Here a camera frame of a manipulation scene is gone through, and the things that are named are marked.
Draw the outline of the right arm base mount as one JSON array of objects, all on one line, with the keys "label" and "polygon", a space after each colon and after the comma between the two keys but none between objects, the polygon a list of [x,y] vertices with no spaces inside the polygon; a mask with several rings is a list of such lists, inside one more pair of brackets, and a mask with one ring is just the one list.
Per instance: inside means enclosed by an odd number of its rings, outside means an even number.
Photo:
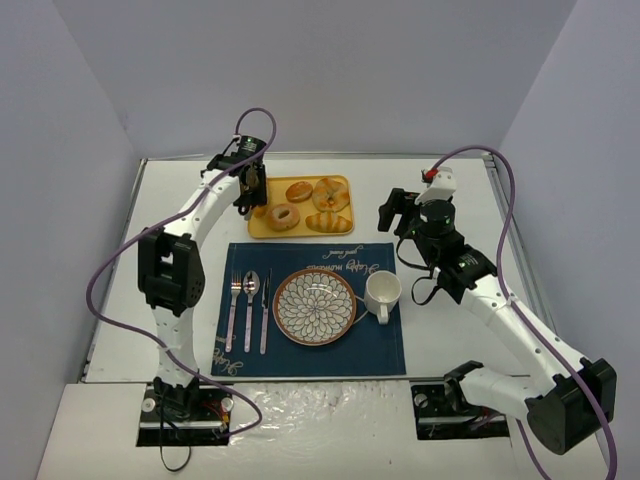
[{"label": "right arm base mount", "polygon": [[504,415],[485,407],[458,413],[445,396],[443,383],[412,383],[411,397],[416,437],[420,441],[480,440],[507,438]]}]

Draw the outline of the large orange striped croissant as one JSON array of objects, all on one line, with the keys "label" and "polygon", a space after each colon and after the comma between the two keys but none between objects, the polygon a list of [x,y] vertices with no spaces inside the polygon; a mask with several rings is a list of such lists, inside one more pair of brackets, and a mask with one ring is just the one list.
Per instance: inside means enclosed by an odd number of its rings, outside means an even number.
[{"label": "large orange striped croissant", "polygon": [[267,214],[268,210],[269,210],[268,205],[258,206],[253,209],[253,216],[256,218],[262,218]]}]

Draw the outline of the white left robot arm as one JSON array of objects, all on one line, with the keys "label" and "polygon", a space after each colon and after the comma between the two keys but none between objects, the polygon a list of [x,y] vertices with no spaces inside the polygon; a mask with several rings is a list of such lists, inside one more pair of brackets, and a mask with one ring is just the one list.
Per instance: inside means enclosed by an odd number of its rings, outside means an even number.
[{"label": "white left robot arm", "polygon": [[163,343],[154,393],[185,409],[199,390],[193,348],[193,313],[204,293],[200,247],[222,213],[233,206],[243,217],[267,204],[266,143],[234,140],[237,150],[216,155],[179,219],[154,229],[138,243],[138,289],[150,306]]}]

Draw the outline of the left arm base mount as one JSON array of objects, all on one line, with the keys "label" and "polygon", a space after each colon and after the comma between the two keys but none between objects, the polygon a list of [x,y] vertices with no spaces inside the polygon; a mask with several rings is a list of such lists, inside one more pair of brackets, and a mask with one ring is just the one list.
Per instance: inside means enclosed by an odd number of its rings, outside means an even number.
[{"label": "left arm base mount", "polygon": [[160,429],[159,400],[147,385],[141,403],[137,447],[227,446],[229,444],[230,411],[233,398],[226,392],[202,387],[188,419],[179,418],[168,410]]}]

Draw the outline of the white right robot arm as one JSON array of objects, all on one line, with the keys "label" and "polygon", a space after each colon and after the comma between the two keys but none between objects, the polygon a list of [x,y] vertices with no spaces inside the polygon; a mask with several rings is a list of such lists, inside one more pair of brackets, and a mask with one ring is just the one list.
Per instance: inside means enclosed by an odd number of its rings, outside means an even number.
[{"label": "white right robot arm", "polygon": [[419,202],[418,193],[392,189],[378,209],[378,229],[391,224],[414,242],[419,270],[478,318],[525,369],[522,379],[468,361],[444,377],[458,413],[486,407],[528,424],[549,451],[563,455],[611,422],[617,374],[604,359],[590,361],[556,336],[501,280],[497,267],[455,228],[450,199]]}]

